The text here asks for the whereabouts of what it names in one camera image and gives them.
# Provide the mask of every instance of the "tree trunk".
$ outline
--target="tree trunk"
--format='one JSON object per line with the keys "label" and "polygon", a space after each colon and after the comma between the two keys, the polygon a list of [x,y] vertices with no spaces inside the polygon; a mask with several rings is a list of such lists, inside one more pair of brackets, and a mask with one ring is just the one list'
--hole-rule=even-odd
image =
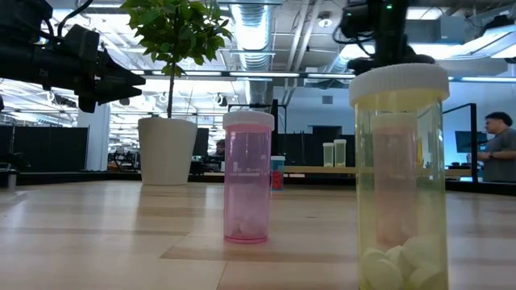
{"label": "tree trunk", "polygon": [[170,74],[169,104],[167,105],[167,118],[172,118],[172,97],[174,91],[174,77],[176,76],[176,63],[172,63],[172,73]]}

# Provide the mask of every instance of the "air vent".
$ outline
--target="air vent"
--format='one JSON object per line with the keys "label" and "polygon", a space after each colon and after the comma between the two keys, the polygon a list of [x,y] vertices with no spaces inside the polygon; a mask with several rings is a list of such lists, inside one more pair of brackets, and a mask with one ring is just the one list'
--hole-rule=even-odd
{"label": "air vent", "polygon": [[322,96],[323,105],[333,105],[333,96]]}

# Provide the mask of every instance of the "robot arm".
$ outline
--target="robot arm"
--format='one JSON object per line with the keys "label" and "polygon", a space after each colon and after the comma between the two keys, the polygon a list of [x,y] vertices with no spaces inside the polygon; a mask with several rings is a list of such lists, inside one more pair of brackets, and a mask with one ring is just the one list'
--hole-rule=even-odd
{"label": "robot arm", "polygon": [[435,62],[429,56],[415,54],[407,44],[405,25],[409,4],[409,0],[368,0],[343,9],[339,29],[348,40],[336,39],[337,31],[334,40],[340,44],[357,44],[363,50],[363,42],[375,42],[375,53],[368,59],[351,60],[349,69],[358,75],[392,64]]}
{"label": "robot arm", "polygon": [[[133,86],[144,85],[145,79],[116,64],[106,50],[98,51],[97,32],[79,25],[64,38],[54,36],[52,27],[48,34],[40,31],[42,21],[48,25],[52,17],[44,0],[0,0],[0,7],[0,78],[40,84],[46,90],[70,89],[88,113],[97,104],[142,93]],[[35,44],[40,37],[48,42]]]}

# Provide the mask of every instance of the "green leaves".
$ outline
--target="green leaves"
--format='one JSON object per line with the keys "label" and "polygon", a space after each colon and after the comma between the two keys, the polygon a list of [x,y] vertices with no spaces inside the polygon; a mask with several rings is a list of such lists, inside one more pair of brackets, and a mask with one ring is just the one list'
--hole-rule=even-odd
{"label": "green leaves", "polygon": [[192,35],[192,31],[187,26],[183,26],[179,30],[179,39],[190,39],[191,35]]}
{"label": "green leaves", "polygon": [[147,25],[147,24],[151,23],[152,21],[154,21],[154,19],[158,18],[159,16],[160,16],[159,10],[149,10],[139,17],[138,22],[141,25]]}
{"label": "green leaves", "polygon": [[221,19],[215,0],[207,8],[203,2],[188,0],[126,0],[121,8],[131,17],[129,25],[141,37],[144,55],[152,61],[164,61],[162,72],[180,77],[185,71],[177,64],[191,58],[196,65],[216,60],[217,50],[232,34],[224,27],[230,19]]}
{"label": "green leaves", "polygon": [[192,17],[192,10],[188,7],[188,4],[181,5],[181,15],[183,15],[183,19],[187,21]]}
{"label": "green leaves", "polygon": [[163,43],[163,44],[161,44],[161,46],[160,46],[160,50],[161,50],[162,52],[168,52],[168,51],[169,51],[169,49],[170,49],[170,43]]}
{"label": "green leaves", "polygon": [[200,2],[191,2],[190,8],[196,10],[197,12],[202,12],[202,13],[204,13],[206,11],[206,8]]}
{"label": "green leaves", "polygon": [[193,61],[195,61],[196,65],[203,65],[204,64],[204,59],[202,57],[196,57],[196,58],[193,59]]}

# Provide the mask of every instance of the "gray t-shirt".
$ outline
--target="gray t-shirt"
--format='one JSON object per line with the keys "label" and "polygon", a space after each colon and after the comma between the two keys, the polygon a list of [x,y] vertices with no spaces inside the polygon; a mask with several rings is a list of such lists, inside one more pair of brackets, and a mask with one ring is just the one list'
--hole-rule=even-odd
{"label": "gray t-shirt", "polygon": [[[507,129],[490,139],[486,152],[516,151],[516,130]],[[516,182],[516,159],[489,159],[484,162],[484,181]]]}

